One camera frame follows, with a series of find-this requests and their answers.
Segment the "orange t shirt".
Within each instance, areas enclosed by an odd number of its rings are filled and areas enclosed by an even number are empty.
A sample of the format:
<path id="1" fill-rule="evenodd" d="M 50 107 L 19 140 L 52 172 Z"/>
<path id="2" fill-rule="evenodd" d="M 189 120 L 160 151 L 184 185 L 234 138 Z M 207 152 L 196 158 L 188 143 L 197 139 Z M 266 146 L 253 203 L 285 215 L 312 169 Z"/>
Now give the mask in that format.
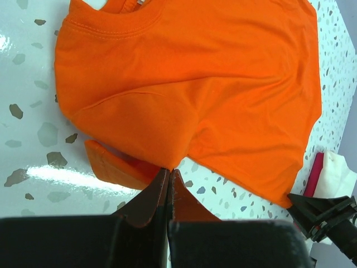
<path id="1" fill-rule="evenodd" d="M 309 1 L 71 1 L 56 96 L 102 181 L 189 157 L 283 208 L 322 112 Z"/>

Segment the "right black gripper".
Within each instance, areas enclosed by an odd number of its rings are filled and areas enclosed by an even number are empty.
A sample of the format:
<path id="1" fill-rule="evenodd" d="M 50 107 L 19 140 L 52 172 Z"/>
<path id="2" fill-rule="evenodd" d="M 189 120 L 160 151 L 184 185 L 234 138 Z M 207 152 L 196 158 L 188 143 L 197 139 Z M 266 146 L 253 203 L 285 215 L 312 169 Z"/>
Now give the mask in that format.
<path id="1" fill-rule="evenodd" d="M 290 215 L 305 237 L 314 242 L 329 238 L 352 262 L 356 262 L 356 215 L 354 197 L 313 198 L 289 194 Z"/>

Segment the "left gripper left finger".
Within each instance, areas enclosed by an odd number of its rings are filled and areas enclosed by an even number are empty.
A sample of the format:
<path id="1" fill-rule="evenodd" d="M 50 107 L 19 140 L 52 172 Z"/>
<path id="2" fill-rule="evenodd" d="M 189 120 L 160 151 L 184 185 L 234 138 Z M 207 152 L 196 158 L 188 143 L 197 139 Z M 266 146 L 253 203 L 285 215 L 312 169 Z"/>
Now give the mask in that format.
<path id="1" fill-rule="evenodd" d="M 110 215 L 1 219 L 2 267 L 165 267 L 170 173 Z"/>

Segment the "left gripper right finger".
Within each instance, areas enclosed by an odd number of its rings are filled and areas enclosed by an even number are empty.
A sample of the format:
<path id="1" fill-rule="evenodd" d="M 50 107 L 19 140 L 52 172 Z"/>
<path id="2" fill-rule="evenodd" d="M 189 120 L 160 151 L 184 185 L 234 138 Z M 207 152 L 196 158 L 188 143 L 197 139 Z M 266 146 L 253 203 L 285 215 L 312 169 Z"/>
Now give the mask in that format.
<path id="1" fill-rule="evenodd" d="M 281 220 L 220 220 L 171 173 L 172 267 L 312 267 L 297 228 Z"/>

